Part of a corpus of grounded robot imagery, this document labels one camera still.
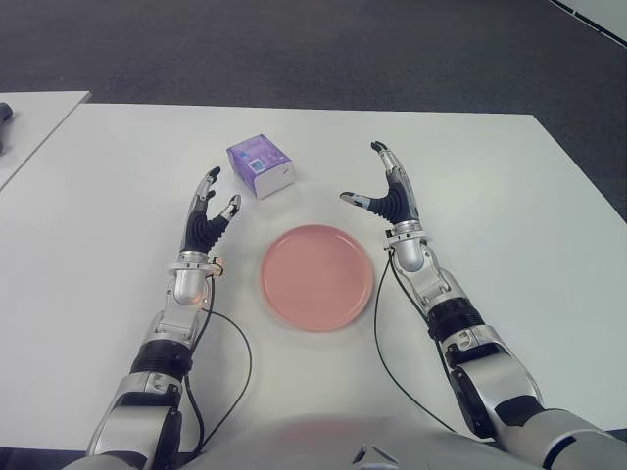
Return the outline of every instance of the silver arm casing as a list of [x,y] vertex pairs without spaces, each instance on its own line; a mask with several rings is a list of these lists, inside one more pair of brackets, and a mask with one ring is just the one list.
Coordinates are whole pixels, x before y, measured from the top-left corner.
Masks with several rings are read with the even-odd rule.
[[[75,468],[107,464],[118,468],[111,458],[143,470],[167,469],[174,463],[180,441],[181,381],[191,369],[201,321],[207,318],[210,307],[213,293],[207,279],[222,274],[219,258],[210,260],[207,253],[185,246],[210,249],[241,204],[240,197],[234,196],[218,217],[207,220],[207,201],[214,194],[210,188],[218,173],[218,167],[207,173],[196,189],[181,250],[169,270],[172,279],[166,288],[164,309],[152,321],[130,373],[121,379],[96,427],[87,450],[93,458],[86,457],[82,460],[85,466]],[[103,454],[111,458],[105,461]]]
[[[529,371],[483,323],[455,277],[439,266],[419,224],[399,223],[388,235],[395,268],[409,281],[430,334],[447,353],[451,384],[475,434],[492,437],[511,454],[543,468],[624,468],[624,443],[568,411],[544,409]],[[463,310],[459,318],[456,306]]]

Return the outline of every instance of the gray carpet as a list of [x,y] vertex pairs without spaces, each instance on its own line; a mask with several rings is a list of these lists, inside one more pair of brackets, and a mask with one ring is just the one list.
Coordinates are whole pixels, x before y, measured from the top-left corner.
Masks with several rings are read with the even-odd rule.
[[3,0],[0,16],[3,91],[528,113],[627,212],[627,53],[548,0]]

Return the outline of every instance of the black joint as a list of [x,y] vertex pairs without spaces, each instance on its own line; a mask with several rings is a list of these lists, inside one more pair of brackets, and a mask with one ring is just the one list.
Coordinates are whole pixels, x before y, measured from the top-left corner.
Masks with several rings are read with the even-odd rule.
[[180,411],[172,408],[161,428],[155,460],[151,467],[152,470],[169,470],[174,468],[174,460],[178,455],[178,446],[180,444],[181,423],[182,415]]
[[449,366],[453,368],[456,365],[464,364],[465,362],[469,362],[471,360],[480,359],[482,357],[498,353],[506,353],[506,351],[501,345],[497,345],[496,343],[479,345],[467,351],[461,351],[458,348],[458,345],[453,343],[447,347],[444,356],[446,357]]
[[451,372],[450,378],[451,387],[455,392],[455,398],[458,400],[461,415],[468,429],[482,439],[494,437],[496,435],[494,424],[483,405],[483,400],[479,397],[465,371],[456,367]]
[[485,325],[479,312],[464,297],[448,299],[435,305],[427,315],[427,324],[429,336],[439,342],[471,326]]
[[542,413],[544,410],[538,400],[530,395],[507,399],[495,408],[501,421],[508,426],[518,427],[524,426],[529,418]]
[[0,122],[9,120],[13,115],[13,110],[6,103],[0,103]]
[[180,389],[169,384],[162,394],[154,392],[127,392],[116,402],[116,406],[173,406],[180,403]]
[[180,381],[191,368],[192,353],[185,345],[171,340],[153,340],[139,349],[130,373],[158,372]]

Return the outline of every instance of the purple box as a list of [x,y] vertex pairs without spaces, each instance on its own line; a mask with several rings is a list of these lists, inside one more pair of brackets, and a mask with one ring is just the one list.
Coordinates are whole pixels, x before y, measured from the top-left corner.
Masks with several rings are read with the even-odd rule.
[[263,134],[226,149],[235,173],[262,199],[294,182],[294,164]]

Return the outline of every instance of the robot forearm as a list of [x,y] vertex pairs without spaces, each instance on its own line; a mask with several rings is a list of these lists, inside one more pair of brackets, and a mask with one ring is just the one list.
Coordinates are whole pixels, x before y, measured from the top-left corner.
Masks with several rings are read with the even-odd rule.
[[[165,307],[148,329],[129,374],[122,378],[87,455],[107,454],[132,468],[153,470],[170,468],[177,456],[181,383],[192,367],[201,319],[211,307],[213,282],[210,286],[207,279],[222,273],[219,259],[210,260],[207,252],[240,207],[240,197],[234,196],[220,215],[207,220],[207,202],[214,195],[210,188],[218,173],[219,168],[209,172],[194,194],[180,252],[169,270],[172,280]],[[88,465],[78,461],[76,468]]]
[[[386,232],[392,268],[410,282],[429,335],[444,352],[450,383],[469,429],[544,468],[622,468],[627,452],[623,443],[568,411],[544,409],[531,374],[495,329],[485,324],[455,277],[439,266],[427,246],[401,164],[383,144],[375,142],[372,148],[385,164],[388,196],[376,200],[343,193],[341,198],[394,225]],[[384,200],[386,204],[374,204]]]

